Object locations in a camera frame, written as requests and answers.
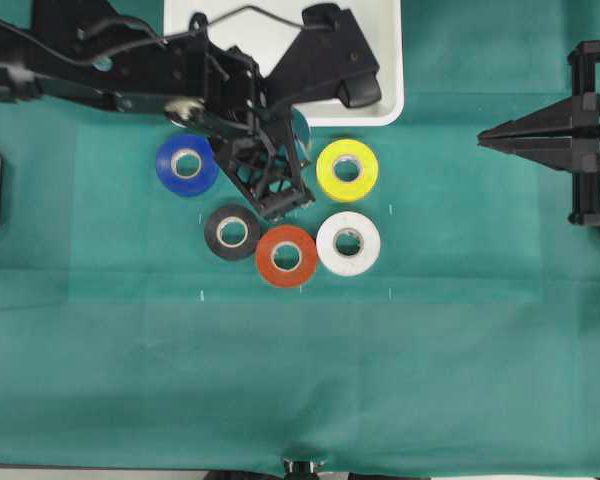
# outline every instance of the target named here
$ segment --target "yellow tape roll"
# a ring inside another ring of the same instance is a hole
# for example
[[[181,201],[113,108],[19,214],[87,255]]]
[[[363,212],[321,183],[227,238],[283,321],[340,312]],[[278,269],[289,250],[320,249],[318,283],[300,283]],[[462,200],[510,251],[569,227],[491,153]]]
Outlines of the yellow tape roll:
[[[347,182],[336,175],[340,162],[353,162],[358,176]],[[318,183],[322,190],[337,202],[362,200],[378,181],[378,159],[369,147],[356,140],[338,140],[325,148],[318,158]]]

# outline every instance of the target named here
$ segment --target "white tape roll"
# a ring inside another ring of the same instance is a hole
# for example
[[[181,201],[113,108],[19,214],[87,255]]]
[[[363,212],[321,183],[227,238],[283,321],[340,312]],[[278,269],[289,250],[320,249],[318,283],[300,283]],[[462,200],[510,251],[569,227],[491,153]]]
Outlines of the white tape roll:
[[[347,256],[338,250],[341,235],[357,237],[360,250]],[[364,215],[342,212],[329,218],[318,232],[316,240],[320,260],[331,272],[341,277],[355,277],[369,270],[380,257],[382,241],[378,229]]]

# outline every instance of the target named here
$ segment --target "black tape roll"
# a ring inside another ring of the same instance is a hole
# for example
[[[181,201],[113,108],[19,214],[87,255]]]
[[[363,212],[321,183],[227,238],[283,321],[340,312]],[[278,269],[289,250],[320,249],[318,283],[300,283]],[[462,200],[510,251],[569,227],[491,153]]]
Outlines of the black tape roll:
[[[245,229],[245,237],[231,245],[222,239],[222,231],[232,223],[239,223]],[[237,262],[250,257],[256,251],[262,237],[262,226],[258,218],[240,205],[227,205],[211,214],[204,227],[204,238],[209,249],[218,257]]]

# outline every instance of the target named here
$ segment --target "white tray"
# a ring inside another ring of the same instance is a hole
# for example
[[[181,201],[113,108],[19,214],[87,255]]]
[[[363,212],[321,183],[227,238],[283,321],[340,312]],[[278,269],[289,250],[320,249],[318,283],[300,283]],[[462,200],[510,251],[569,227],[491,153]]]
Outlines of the white tray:
[[[302,23],[302,10],[320,0],[254,0],[249,2],[280,16]],[[402,21],[400,0],[341,0],[341,8],[351,8],[371,44],[378,62],[382,101],[363,109],[349,110],[339,101],[300,106],[312,126],[383,126],[396,120],[404,108],[402,62]],[[236,7],[243,0],[165,0],[166,34],[187,29],[194,12],[209,20]],[[221,48],[238,45],[260,64],[268,75],[286,52],[298,31],[253,12],[245,12],[209,30],[211,40]]]

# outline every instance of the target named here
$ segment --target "green table cover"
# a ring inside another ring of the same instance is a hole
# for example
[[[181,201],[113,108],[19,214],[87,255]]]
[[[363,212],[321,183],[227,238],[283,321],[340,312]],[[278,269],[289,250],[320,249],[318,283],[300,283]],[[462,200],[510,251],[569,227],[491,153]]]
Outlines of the green table cover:
[[[161,24],[159,0],[113,3]],[[314,155],[368,143],[377,188],[288,219],[371,217],[359,278],[279,291],[213,257],[201,221],[240,196],[168,192],[162,118],[0,105],[0,463],[600,475],[600,234],[567,224],[568,175],[475,138],[569,95],[600,0],[403,10],[402,117],[315,131]]]

